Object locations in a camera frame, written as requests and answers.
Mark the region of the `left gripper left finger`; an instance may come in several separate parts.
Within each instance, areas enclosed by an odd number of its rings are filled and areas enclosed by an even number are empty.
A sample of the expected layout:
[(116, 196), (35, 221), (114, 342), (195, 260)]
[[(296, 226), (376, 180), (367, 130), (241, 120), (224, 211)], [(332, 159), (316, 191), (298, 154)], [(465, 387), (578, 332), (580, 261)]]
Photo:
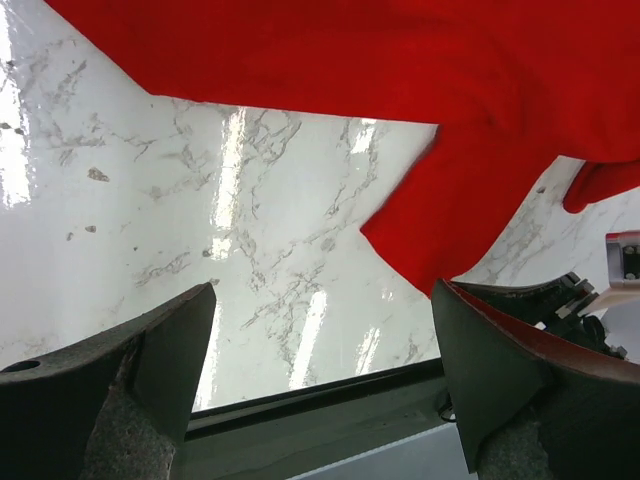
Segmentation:
[(1, 372), (4, 479), (167, 479), (189, 423), (216, 295), (153, 310)]

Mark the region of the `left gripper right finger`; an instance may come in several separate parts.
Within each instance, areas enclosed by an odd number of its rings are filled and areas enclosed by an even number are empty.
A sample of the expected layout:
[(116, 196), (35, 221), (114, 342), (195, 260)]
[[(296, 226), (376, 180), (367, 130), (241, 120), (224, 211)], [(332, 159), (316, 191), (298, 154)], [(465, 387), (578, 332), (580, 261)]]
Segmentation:
[(462, 450), (482, 479), (635, 479), (639, 367), (440, 280), (436, 336)]

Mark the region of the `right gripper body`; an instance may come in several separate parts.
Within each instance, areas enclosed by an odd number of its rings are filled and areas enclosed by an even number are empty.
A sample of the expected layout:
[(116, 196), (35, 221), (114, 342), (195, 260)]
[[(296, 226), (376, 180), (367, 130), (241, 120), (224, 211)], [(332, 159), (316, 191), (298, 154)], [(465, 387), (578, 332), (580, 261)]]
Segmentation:
[(454, 286), (503, 314), (586, 349), (613, 358), (627, 355), (624, 348), (606, 343), (607, 332), (598, 317), (578, 314), (598, 294), (588, 280), (573, 272), (524, 287), (464, 282), (456, 282)]

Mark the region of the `bright red t shirt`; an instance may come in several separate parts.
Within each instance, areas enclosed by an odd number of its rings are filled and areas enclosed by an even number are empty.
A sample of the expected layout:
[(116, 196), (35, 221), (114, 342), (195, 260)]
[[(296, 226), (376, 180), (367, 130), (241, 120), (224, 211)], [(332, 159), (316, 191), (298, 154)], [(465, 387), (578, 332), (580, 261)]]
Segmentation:
[(154, 95), (433, 124), (362, 232), (423, 292), (471, 269), (559, 156), (570, 213), (639, 184), (635, 1), (55, 1)]

